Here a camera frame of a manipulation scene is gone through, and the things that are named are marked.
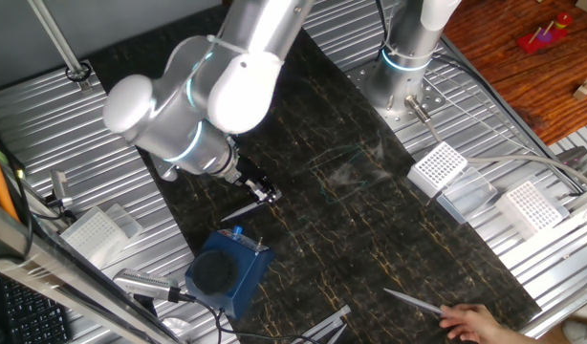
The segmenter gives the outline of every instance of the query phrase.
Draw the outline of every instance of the blue device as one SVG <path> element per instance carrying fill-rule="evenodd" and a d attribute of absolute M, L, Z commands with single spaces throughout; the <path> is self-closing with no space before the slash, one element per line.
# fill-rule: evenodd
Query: blue device
<path fill-rule="evenodd" d="M 188 293 L 240 319 L 272 259 L 274 252 L 240 226 L 212 232 L 185 272 Z"/>

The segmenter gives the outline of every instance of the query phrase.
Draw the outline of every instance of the metal frame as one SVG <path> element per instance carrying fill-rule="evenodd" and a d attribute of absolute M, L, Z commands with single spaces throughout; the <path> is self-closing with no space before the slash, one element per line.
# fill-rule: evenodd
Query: metal frame
<path fill-rule="evenodd" d="M 15 252 L 21 255 L 26 245 L 25 231 L 27 229 L 24 226 L 0 208 L 0 253 Z M 59 240 L 57 235 L 50 238 L 56 242 Z M 138 303 L 136 307 L 130 307 L 130 303 L 136 301 L 123 290 L 121 295 L 128 298 L 127 302 L 41 238 L 34 236 L 29 257 L 28 261 L 20 265 L 0 260 L 0 272 L 66 307 L 75 309 L 133 343 L 181 343 L 174 333 Z M 75 297 L 75 291 L 81 297 Z M 82 301 L 83 296 L 103 309 Z"/>

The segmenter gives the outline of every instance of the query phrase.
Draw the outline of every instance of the metal tube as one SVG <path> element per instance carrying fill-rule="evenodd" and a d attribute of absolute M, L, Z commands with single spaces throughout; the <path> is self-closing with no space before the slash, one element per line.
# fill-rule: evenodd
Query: metal tube
<path fill-rule="evenodd" d="M 27 231 L 25 227 L 14 221 L 0 208 L 0 253 L 18 252 L 21 255 L 26 245 L 25 234 L 23 234 L 25 231 Z M 134 302 L 131 298 L 127 303 L 124 302 L 98 280 L 80 269 L 68 256 L 37 236 L 33 238 L 29 257 L 31 257 L 29 261 L 19 266 L 7 260 L 0 260 L 0 272 L 134 343 L 148 343 L 150 340 L 167 344 L 180 343 L 174 333 L 157 318 L 151 321 L 150 318 L 153 315 L 142 309 L 140 305 L 130 307 L 128 304 Z M 66 290 L 81 293 L 82 296 L 93 300 L 108 312 L 94 308 L 93 305 L 83 302 L 78 297 L 72 297 Z"/>
<path fill-rule="evenodd" d="M 43 0 L 28 0 L 28 3 L 33 8 L 38 20 L 43 24 L 43 28 L 45 28 L 45 31 L 54 42 L 55 47 L 60 52 L 60 55 L 71 72 L 75 75 L 83 75 L 83 68 L 76 59 L 75 54 L 73 54 L 68 42 L 66 42 L 66 39 L 55 23 L 54 18 L 49 13 L 49 10 L 47 10 Z"/>

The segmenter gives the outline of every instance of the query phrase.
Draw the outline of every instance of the white cable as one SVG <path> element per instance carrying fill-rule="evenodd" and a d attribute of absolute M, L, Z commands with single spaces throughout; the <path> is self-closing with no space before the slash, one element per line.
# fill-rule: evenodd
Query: white cable
<path fill-rule="evenodd" d="M 439 75 L 439 74 L 437 74 L 437 73 L 435 73 L 435 72 L 432 72 L 432 73 L 434 73 L 434 74 L 436 74 L 436 75 L 438 75 L 438 76 L 442 77 L 444 80 L 451 81 L 450 79 L 448 79 L 448 78 L 446 78 L 446 77 L 444 77 L 444 76 L 442 76 L 442 75 Z M 427 79 L 427 77 L 425 77 L 425 76 L 424 76 L 424 79 L 425 79 L 425 81 L 427 81 L 427 83 L 430 83 L 430 82 L 429 82 L 429 80 Z M 531 153 L 534 153 L 535 155 L 537 155 L 537 153 L 535 153 L 535 152 L 534 152 L 532 149 L 530 149 L 530 148 L 528 148 L 528 147 L 524 146 L 523 144 L 521 144 L 521 143 L 519 143 L 519 142 L 516 142 L 516 141 L 514 141 L 514 140 L 511 140 L 510 138 L 506 137 L 504 134 L 502 134 L 502 133 L 498 132 L 497 130 L 495 130 L 494 128 L 492 128 L 490 125 L 488 125 L 488 124 L 484 123 L 482 120 L 480 120 L 480 119 L 478 119 L 477 117 L 475 117 L 473 114 L 471 114 L 470 112 L 468 112 L 467 110 L 465 110 L 465 109 L 464 109 L 464 108 L 462 108 L 461 106 L 457 105 L 457 104 L 456 104 L 456 103 L 455 103 L 453 100 L 451 100 L 451 99 L 450 99 L 449 97 L 447 97 L 447 96 L 446 96 L 446 95 L 445 95 L 445 94 L 444 94 L 442 91 L 440 91 L 440 90 L 438 89 L 438 87 L 434 87 L 434 89 L 435 89 L 435 90 L 436 90 L 436 92 L 438 92 L 438 93 L 439 93 L 439 94 L 440 94 L 442 97 L 444 97 L 444 98 L 446 99 L 446 101 L 448 101 L 448 102 L 449 102 L 449 103 L 451 103 L 453 106 L 455 106 L 456 108 L 458 108 L 459 110 L 461 110 L 462 112 L 464 112 L 464 114 L 468 115 L 470 118 L 472 118 L 472 119 L 476 120 L 478 123 L 480 123 L 480 124 L 483 124 L 484 126 L 486 126 L 487 128 L 489 128 L 489 129 L 490 129 L 490 131 L 492 131 L 492 132 L 494 132 L 495 134 L 497 134 L 497 135 L 501 136 L 501 137 L 502 137 L 504 140 L 507 140 L 508 142 L 510 142 L 510 143 L 512 143 L 512 144 L 514 144 L 514 145 L 516 145 L 516 146 L 520 147 L 520 148 L 523 148 L 523 149 L 525 149 L 527 152 L 531 152 Z"/>
<path fill-rule="evenodd" d="M 391 25 L 393 24 L 393 15 L 396 12 L 396 5 L 398 5 L 400 2 L 396 0 L 396 2 L 393 4 L 393 6 L 391 7 L 391 13 L 389 13 L 389 27 L 387 28 L 387 38 L 385 38 L 385 41 L 382 42 L 382 47 L 387 47 L 389 48 L 389 50 L 393 53 L 393 48 L 391 48 L 391 44 L 389 44 L 389 37 L 391 37 Z"/>
<path fill-rule="evenodd" d="M 537 157 L 537 156 L 526 156 L 526 155 L 508 155 L 508 156 L 504 156 L 504 157 L 466 158 L 466 159 L 470 162 L 476 162 L 476 163 L 515 161 L 515 160 L 542 162 L 542 163 L 546 163 L 546 164 L 555 166 L 564 172 L 570 172 L 573 176 L 578 178 L 581 182 L 587 184 L 587 177 L 585 177 L 585 175 L 574 170 L 574 168 L 572 168 L 568 165 L 565 165 L 559 161 L 554 161 L 549 158 Z"/>

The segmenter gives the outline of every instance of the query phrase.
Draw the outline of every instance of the metal tool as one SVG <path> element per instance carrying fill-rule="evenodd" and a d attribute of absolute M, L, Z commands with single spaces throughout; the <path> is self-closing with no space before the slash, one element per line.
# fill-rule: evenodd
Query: metal tool
<path fill-rule="evenodd" d="M 389 290 L 387 288 L 383 288 L 383 290 L 389 292 L 390 294 L 396 296 L 397 298 L 401 299 L 402 301 L 405 301 L 413 306 L 417 306 L 420 307 L 426 311 L 430 311 L 430 312 L 435 312 L 439 315 L 444 314 L 438 307 L 433 306 L 428 304 L 427 302 L 421 301 L 419 299 L 416 299 L 414 297 L 408 296 L 406 294 L 402 294 L 401 292 L 397 292 L 397 291 L 393 291 L 393 290 Z"/>
<path fill-rule="evenodd" d="M 323 336 L 325 336 L 325 334 L 333 331 L 334 329 L 338 329 L 338 331 L 328 341 L 328 344 L 334 344 L 337 341 L 337 339 L 340 337 L 340 335 L 344 332 L 344 329 L 347 327 L 347 324 L 342 325 L 342 321 L 340 320 L 340 318 L 342 316 L 345 316 L 346 314 L 348 314 L 350 311 L 351 311 L 351 308 L 349 308 L 349 306 L 344 306 L 338 312 L 335 312 L 334 314 L 327 317 L 325 320 L 323 320 L 320 323 L 313 326 L 310 330 L 305 332 L 303 335 L 305 337 L 310 337 L 313 340 L 318 340 L 318 339 L 322 338 Z M 295 341 L 292 342 L 292 344 L 298 344 L 298 343 L 306 344 L 308 342 L 306 342 L 306 341 L 302 342 L 302 339 L 296 339 Z"/>
<path fill-rule="evenodd" d="M 252 210 L 254 210 L 256 207 L 258 207 L 258 206 L 260 206 L 260 205 L 263 205 L 263 204 L 264 204 L 264 203 L 260 203 L 260 202 L 254 202 L 254 203 L 252 203 L 252 204 L 245 205 L 245 206 L 243 206 L 242 208 L 240 208 L 240 209 L 238 209 L 238 210 L 234 211 L 233 213 L 229 214 L 229 215 L 228 215 L 228 216 L 226 216 L 225 218 L 221 219 L 221 222 L 223 222 L 223 221 L 227 221 L 227 220 L 229 220 L 229 219 L 233 219 L 233 218 L 235 218 L 235 217 L 237 217 L 237 216 L 241 216 L 241 215 L 243 215 L 244 213 L 246 213 L 246 212 L 249 212 L 249 211 L 252 211 Z"/>
<path fill-rule="evenodd" d="M 276 202 L 276 200 L 281 198 L 281 191 L 279 190 L 274 190 L 273 194 L 271 194 L 271 196 L 269 198 L 265 198 L 265 201 L 263 202 L 254 202 L 252 204 L 249 205 L 245 205 L 242 208 L 234 211 L 233 213 L 229 214 L 228 216 L 226 216 L 225 218 L 221 219 L 221 222 L 233 219 L 237 216 L 241 216 L 245 213 L 248 213 L 252 210 L 254 210 L 256 207 L 264 205 L 264 204 L 272 204 L 274 202 Z"/>

